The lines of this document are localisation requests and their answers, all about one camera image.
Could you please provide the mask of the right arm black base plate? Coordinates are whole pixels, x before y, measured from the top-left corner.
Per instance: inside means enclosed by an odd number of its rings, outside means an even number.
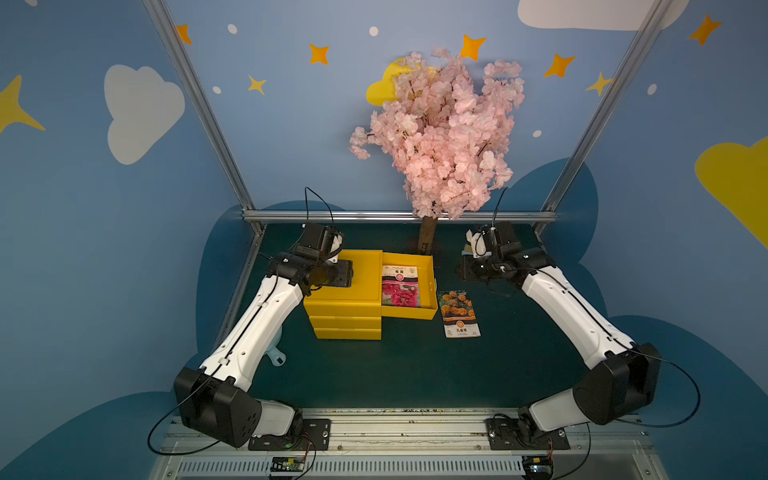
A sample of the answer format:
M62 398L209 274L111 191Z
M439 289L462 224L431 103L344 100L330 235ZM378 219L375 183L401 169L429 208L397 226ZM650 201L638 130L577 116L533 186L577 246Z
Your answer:
M485 420L486 436L492 450L569 450L563 429L543 432L526 420L497 413Z

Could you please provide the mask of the yellow plastic drawer cabinet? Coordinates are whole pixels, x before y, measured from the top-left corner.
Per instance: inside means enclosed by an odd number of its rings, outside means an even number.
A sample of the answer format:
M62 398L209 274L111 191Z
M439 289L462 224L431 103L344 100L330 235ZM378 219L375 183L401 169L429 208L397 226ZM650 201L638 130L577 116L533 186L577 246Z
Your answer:
M321 340L382 338L381 250L343 250L339 261L351 261L349 287L323 286L303 306L315 336Z

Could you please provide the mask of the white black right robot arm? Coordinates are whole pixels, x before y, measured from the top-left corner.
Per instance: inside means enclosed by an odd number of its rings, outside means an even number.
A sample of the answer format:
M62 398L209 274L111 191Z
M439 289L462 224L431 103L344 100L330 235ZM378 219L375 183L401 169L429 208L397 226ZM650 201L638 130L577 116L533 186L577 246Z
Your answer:
M543 250L463 255L457 273L464 280L513 283L549 315L588 368L572 387L520 408L521 432L538 437L576 424L606 425L653 402L660 352L611 324Z

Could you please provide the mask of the orange marigold seed bag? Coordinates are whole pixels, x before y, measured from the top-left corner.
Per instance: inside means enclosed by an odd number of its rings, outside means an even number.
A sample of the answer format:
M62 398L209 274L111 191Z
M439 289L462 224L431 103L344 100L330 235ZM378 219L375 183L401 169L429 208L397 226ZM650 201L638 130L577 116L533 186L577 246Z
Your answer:
M474 305L466 291L439 292L437 300L444 333L448 339L478 338L481 336Z

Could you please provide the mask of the yellow top drawer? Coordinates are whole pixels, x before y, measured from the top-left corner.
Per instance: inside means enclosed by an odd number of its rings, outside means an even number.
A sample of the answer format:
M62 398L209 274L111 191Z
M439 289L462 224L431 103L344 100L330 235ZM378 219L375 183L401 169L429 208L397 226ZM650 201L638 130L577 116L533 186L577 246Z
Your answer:
M383 317L432 320L438 309L433 258L384 252L381 304Z

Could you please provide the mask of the pink flower seed bag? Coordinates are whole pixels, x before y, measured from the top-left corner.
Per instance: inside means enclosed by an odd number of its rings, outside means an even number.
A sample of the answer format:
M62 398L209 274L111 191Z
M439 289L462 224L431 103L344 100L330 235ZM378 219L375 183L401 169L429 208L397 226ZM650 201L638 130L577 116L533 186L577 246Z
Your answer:
M382 305L419 308L420 289L416 266L382 266Z

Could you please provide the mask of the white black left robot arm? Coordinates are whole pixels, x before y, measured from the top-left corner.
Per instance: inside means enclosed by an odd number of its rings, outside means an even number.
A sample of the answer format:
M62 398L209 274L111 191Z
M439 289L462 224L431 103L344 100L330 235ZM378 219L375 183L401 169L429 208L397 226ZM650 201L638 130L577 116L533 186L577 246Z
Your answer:
M284 403L252 397L256 370L305 297L316 288L348 288L353 275L350 260L315 263L278 255L233 330L198 368L184 367L176 376L174 393L183 425L232 447L253 436L288 435L300 414Z

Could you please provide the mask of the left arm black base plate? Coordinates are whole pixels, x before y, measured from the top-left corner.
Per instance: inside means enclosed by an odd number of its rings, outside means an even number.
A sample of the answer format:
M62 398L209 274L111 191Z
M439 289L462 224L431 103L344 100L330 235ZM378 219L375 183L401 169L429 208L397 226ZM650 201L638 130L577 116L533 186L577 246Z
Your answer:
M330 443L332 421L327 418L303 419L301 425L293 425L283 436L263 435L251 437L249 451L327 451Z

